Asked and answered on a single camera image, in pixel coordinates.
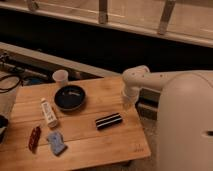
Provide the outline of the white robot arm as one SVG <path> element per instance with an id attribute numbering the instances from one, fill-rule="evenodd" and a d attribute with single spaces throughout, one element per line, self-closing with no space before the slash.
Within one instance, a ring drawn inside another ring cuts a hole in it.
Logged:
<path id="1" fill-rule="evenodd" d="M 142 65 L 122 74 L 123 99 L 143 88 L 160 93 L 157 171 L 213 171 L 213 70 L 152 73 Z"/>

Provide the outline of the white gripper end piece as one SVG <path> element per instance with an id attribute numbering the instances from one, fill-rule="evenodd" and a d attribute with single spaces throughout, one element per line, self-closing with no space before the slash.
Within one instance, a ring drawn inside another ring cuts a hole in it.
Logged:
<path id="1" fill-rule="evenodd" d="M 135 88 L 125 88 L 122 91 L 123 108 L 128 110 L 135 107 L 138 100 L 138 90 Z"/>

